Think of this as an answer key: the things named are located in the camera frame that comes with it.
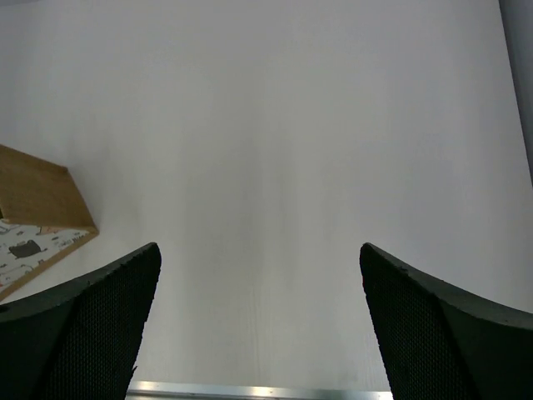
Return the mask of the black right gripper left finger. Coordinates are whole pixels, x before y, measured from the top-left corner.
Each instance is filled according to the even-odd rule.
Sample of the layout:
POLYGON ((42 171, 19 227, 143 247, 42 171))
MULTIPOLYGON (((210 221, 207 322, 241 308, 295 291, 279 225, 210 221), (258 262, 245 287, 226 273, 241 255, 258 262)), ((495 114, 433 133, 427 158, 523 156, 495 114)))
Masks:
POLYGON ((154 242, 1 306, 3 399, 124 399, 162 256, 154 242))

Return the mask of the burlap canvas bag cat print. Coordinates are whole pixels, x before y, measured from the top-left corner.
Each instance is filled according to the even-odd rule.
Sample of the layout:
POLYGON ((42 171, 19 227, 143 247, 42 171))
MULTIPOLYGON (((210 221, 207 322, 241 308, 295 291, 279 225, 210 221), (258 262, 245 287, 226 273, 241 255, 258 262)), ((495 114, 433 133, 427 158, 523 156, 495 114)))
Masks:
POLYGON ((1 299, 97 235, 66 167, 1 146, 1 299))

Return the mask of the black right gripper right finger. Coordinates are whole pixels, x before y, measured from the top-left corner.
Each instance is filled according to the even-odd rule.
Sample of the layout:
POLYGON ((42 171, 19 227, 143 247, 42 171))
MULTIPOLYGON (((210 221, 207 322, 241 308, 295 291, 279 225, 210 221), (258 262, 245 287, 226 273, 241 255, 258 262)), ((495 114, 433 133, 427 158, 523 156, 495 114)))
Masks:
POLYGON ((371 243, 362 285, 395 399, 530 399, 532 316, 422 272, 371 243))

